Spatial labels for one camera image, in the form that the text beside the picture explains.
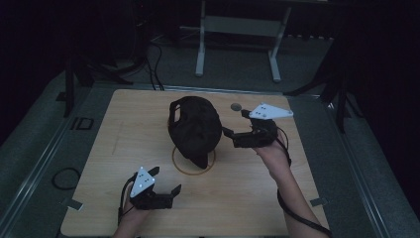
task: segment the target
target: white controller tracker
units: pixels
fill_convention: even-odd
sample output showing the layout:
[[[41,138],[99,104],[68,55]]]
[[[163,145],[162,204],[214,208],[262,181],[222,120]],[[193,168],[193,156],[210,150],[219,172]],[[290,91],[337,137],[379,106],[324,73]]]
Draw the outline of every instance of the white controller tracker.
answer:
[[[143,167],[139,168],[136,180],[130,192],[130,198],[136,197],[142,191],[155,184],[155,179]]]
[[[181,184],[174,188],[170,194],[156,194],[153,189],[159,167],[146,171],[143,167],[129,180],[134,181],[130,191],[130,201],[137,209],[169,209],[172,208],[173,199],[181,192]]]

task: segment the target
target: table surface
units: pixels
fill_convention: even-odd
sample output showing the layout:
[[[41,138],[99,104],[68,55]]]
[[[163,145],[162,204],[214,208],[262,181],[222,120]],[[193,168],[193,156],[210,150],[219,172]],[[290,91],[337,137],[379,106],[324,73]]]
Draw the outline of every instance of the table surface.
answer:
[[[170,102],[186,95],[207,98],[222,125],[250,132],[250,121],[231,109],[239,103],[253,110],[260,103],[289,109],[279,95],[181,91],[116,90],[86,162],[73,199],[83,203],[69,209],[61,225],[67,236],[111,236],[124,183],[139,167],[160,167],[156,193],[170,193],[182,184],[172,209],[155,210],[139,228],[142,236],[278,236],[287,234],[276,185],[252,149],[234,148],[222,135],[213,168],[188,176],[172,162],[174,145],[167,132]],[[318,198],[293,117],[274,120],[289,138],[292,171],[307,201]],[[322,206],[312,207],[322,225]]]

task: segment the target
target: cable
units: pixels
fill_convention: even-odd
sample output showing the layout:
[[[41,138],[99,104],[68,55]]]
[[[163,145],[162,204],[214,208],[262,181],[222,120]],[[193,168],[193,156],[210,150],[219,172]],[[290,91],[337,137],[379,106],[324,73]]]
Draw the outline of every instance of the cable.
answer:
[[[283,134],[284,137],[286,138],[286,145],[284,145],[280,140],[278,140],[278,138],[276,138],[275,140],[277,141],[277,143],[284,149],[284,153],[287,156],[287,160],[289,162],[289,165],[291,165],[291,159],[290,159],[290,155],[288,153],[288,138],[287,138],[287,134],[279,127],[277,127]],[[281,197],[280,191],[277,190],[277,200],[278,203],[280,204],[280,207],[284,210],[285,213],[287,213],[289,216],[291,216],[293,219],[297,220],[298,222],[301,222],[309,227],[311,227],[312,229],[318,230],[323,232],[324,234],[326,234],[328,237],[333,237],[331,231],[325,227],[323,227],[322,225],[319,225],[313,221],[307,220],[299,215],[297,215],[296,213],[294,213],[292,210],[290,210],[290,208],[286,205],[286,203],[284,202],[283,198]]]
[[[118,225],[120,224],[123,216],[125,214],[127,214],[129,211],[131,211],[134,207],[133,206],[128,211],[124,212],[124,208],[123,208],[124,207],[124,195],[126,193],[127,186],[130,184],[130,182],[135,181],[136,177],[137,177],[137,173],[134,173],[134,175],[126,181],[126,183],[123,186],[123,190],[121,191],[120,207],[118,207]]]
[[[161,84],[161,82],[158,78],[158,63],[160,62],[160,58],[161,58],[161,48],[160,48],[160,46],[158,46],[155,43],[150,42],[150,44],[159,49],[159,55],[157,57],[157,62],[155,63],[154,69],[152,69],[152,65],[151,65],[151,62],[150,62],[149,58],[146,58],[146,64],[147,64],[148,69],[149,69],[149,77],[150,77],[151,85],[154,88],[154,90],[157,90],[156,87],[155,87],[155,83],[154,83],[154,79],[155,79],[157,81],[157,85],[158,85],[159,89],[161,91],[164,91],[164,87],[163,87],[163,85]]]

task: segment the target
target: gray carpet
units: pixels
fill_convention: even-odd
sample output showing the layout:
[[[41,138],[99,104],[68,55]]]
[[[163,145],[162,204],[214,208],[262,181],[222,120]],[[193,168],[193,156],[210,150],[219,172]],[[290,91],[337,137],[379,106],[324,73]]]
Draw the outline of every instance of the gray carpet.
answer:
[[[186,40],[177,47],[170,46],[162,38],[154,41],[162,49],[157,74],[166,90],[289,91],[312,79],[331,45],[331,42],[322,40],[285,39],[277,57],[282,81],[274,83],[266,52],[233,45],[221,46],[219,42],[209,42],[204,75],[196,77],[197,49],[194,39]],[[158,60],[158,52],[158,48],[150,47],[152,65]],[[135,84],[123,86],[97,78],[92,88],[77,86],[76,107],[66,119],[62,118],[63,102],[55,101],[58,93],[63,91],[64,83],[63,74],[58,76],[2,146],[2,214],[37,161],[47,157],[43,153],[51,154],[44,173],[34,184],[31,199],[18,206],[22,213],[17,214],[10,237],[62,237],[59,226],[67,208],[61,203],[65,198],[71,198],[73,190],[56,189],[52,185],[53,175],[67,167],[82,172],[115,89],[152,89],[146,68],[123,76]],[[324,208],[334,237],[420,237],[419,221],[395,181],[367,122],[353,115],[345,120],[347,133],[339,133],[333,120],[335,110],[311,96],[319,94],[321,89],[322,86],[305,95],[291,97],[289,101],[320,196],[328,200]],[[76,117],[93,119],[93,128],[71,130]],[[55,133],[58,129],[63,129],[60,137]],[[53,138],[59,138],[55,150],[46,150]],[[63,185],[76,183],[72,173],[57,179]]]

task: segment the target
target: hand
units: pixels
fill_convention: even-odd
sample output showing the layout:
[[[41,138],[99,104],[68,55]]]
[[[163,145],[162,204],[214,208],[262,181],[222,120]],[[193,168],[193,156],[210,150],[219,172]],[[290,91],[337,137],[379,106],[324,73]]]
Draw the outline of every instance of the hand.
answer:
[[[140,210],[134,207],[133,203],[130,201],[130,191],[132,187],[133,185],[130,184],[127,188],[126,201],[124,202],[123,208],[124,216],[121,217],[121,222],[135,223],[140,226],[149,213],[151,213],[151,210]]]
[[[281,136],[281,130],[277,130],[278,140],[284,145],[283,137]],[[253,148],[262,158],[265,166],[268,168],[269,174],[274,178],[278,179],[280,174],[289,173],[290,166],[287,160],[284,149],[278,144],[277,141],[273,141],[271,145],[261,148]]]
[[[150,210],[139,210],[130,202],[130,191],[133,186],[129,185],[126,194],[126,201],[123,208],[123,217],[115,231],[113,238],[132,238],[136,236],[142,223],[146,220]]]

